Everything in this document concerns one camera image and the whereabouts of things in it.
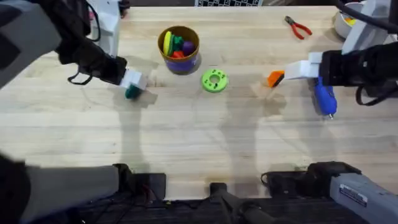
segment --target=blue glue gun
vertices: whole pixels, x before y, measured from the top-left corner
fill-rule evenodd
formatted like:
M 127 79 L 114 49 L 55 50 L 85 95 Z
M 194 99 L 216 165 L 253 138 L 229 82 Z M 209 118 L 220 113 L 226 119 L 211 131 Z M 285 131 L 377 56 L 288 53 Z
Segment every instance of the blue glue gun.
M 324 86 L 322 84 L 322 77 L 318 77 L 315 79 L 314 93 L 322 114 L 328 115 L 333 119 L 333 115 L 337 112 L 337 101 L 333 87 Z

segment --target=black cable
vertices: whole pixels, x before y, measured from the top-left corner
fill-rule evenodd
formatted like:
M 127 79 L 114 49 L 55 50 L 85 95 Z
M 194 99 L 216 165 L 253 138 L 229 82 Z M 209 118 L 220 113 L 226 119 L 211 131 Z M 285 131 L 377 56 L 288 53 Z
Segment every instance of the black cable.
M 79 74 L 80 74 L 79 68 L 77 68 L 76 74 L 72 75 L 71 77 L 68 77 L 68 82 L 70 82 L 70 83 L 72 83 L 72 84 L 74 84 L 74 85 L 87 85 L 87 83 L 89 83 L 89 82 L 93 79 L 93 76 L 92 76 L 92 75 L 89 75 L 88 78 L 87 78 L 85 81 L 83 81 L 83 82 L 74 82 L 73 80 L 74 80 Z
M 99 213 L 99 215 L 97 215 L 97 217 L 95 218 L 95 220 L 92 222 L 92 224 L 95 224 L 98 222 L 98 220 L 102 217 L 102 215 L 104 215 L 104 213 L 108 210 L 109 207 L 111 207 L 114 203 L 114 200 L 111 199 L 111 202 L 108 203 L 105 208 Z
M 355 19 L 359 19 L 363 22 L 366 22 L 366 23 L 376 26 L 378 28 L 385 29 L 389 33 L 398 34 L 398 26 L 395 24 L 392 24 L 390 22 L 384 22 L 380 19 L 375 19 L 370 16 L 364 15 L 358 11 L 355 11 L 354 9 L 351 9 L 351 8 L 345 6 L 340 0 L 332 0 L 332 2 L 343 13 L 345 13 Z
M 363 103 L 363 101 L 362 101 L 362 90 L 363 90 L 363 88 L 364 88 L 363 85 L 359 86 L 356 89 L 356 93 L 355 93 L 356 102 L 357 102 L 357 104 L 359 104 L 361 106 L 374 106 L 374 105 L 376 105 L 378 103 L 383 102 L 384 100 L 386 100 L 388 97 L 390 97 L 394 93 L 398 92 L 398 87 L 395 87 L 395 88 L 383 93 L 383 95 L 381 95 L 381 96 L 379 96 L 379 97 L 377 97 L 377 98 L 375 98 L 375 99 L 373 99 L 373 100 L 371 100 L 371 101 L 369 101 L 367 103 Z
M 264 177 L 266 177 L 266 176 L 267 176 L 267 173 L 266 173 L 266 172 L 263 173 L 263 174 L 261 174 L 260 180 L 261 180 L 261 183 L 262 183 L 265 187 L 268 187 L 268 183 L 267 183 L 266 181 L 264 181 Z
M 130 212 L 132 208 L 134 208 L 135 204 L 135 200 L 132 198 L 131 206 L 122 213 L 122 215 L 116 220 L 116 222 L 114 222 L 114 224 L 118 224 L 123 219 L 123 217 L 126 216 L 126 214 Z
M 159 197 L 150 187 L 148 187 L 148 186 L 146 186 L 146 185 L 143 185 L 143 186 L 144 186 L 145 188 L 147 188 L 149 191 L 152 192 L 152 194 L 155 196 L 155 198 L 156 198 L 157 201 L 163 202 L 163 200 L 161 200 L 160 197 Z M 173 205 L 173 204 L 174 204 L 174 205 L 181 204 L 181 205 L 184 205 L 184 206 L 186 206 L 186 207 L 188 207 L 188 208 L 190 208 L 190 209 L 192 209 L 192 210 L 196 210 L 196 209 L 198 209 L 198 208 L 200 207 L 200 205 L 201 205 L 203 202 L 205 202 L 205 201 L 208 200 L 208 199 L 209 199 L 209 197 L 200 200 L 195 206 L 193 206 L 193 205 L 191 205 L 191 204 L 189 204 L 189 203 L 187 203 L 187 202 L 181 201 L 181 200 L 175 200 L 175 201 L 169 201 L 169 202 L 171 203 L 171 205 Z M 165 203 L 165 208 L 169 208 L 169 207 L 170 207 L 170 205 L 167 205 L 167 204 Z
M 98 27 L 98 36 L 97 36 L 97 38 L 92 39 L 92 41 L 93 41 L 93 42 L 98 42 L 98 41 L 101 40 L 100 20 L 98 19 L 98 14 L 97 14 L 97 12 L 95 11 L 94 7 L 93 7 L 90 3 L 88 3 L 88 1 L 86 1 L 86 3 L 87 3 L 87 6 L 88 6 L 88 7 L 91 9 L 91 11 L 93 12 L 94 18 L 95 18 L 95 21 L 96 21 L 97 27 Z

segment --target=sticker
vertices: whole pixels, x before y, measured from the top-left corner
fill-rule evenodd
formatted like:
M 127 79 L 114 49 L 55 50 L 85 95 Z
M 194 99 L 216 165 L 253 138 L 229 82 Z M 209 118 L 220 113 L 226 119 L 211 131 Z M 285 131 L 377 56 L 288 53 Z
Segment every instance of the sticker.
M 359 203 L 360 205 L 366 207 L 368 205 L 367 196 L 357 192 L 356 190 L 348 187 L 347 185 L 340 184 L 340 193 Z

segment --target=red handle pliers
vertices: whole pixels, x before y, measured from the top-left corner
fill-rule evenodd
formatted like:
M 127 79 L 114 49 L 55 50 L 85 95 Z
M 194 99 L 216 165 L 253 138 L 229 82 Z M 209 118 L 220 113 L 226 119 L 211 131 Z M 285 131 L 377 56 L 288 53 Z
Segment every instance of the red handle pliers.
M 292 18 L 290 18 L 289 16 L 285 16 L 285 21 L 292 27 L 294 35 L 296 35 L 296 37 L 299 38 L 300 40 L 303 40 L 304 37 L 301 34 L 299 34 L 299 32 L 297 31 L 297 28 L 300 28 L 300 29 L 304 30 L 306 33 L 308 33 L 309 35 L 312 35 L 312 32 L 308 27 L 294 22 L 294 20 Z

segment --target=yellow toy piece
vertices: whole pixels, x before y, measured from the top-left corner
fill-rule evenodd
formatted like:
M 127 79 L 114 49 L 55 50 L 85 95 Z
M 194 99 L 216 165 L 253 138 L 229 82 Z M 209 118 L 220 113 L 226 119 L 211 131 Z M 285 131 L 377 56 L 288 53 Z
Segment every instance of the yellow toy piece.
M 352 18 L 345 18 L 344 19 L 350 26 L 353 26 L 356 22 L 356 19 L 352 19 Z
M 172 39 L 172 33 L 170 31 L 167 31 L 163 41 L 163 53 L 166 55 L 169 55 L 171 39 Z

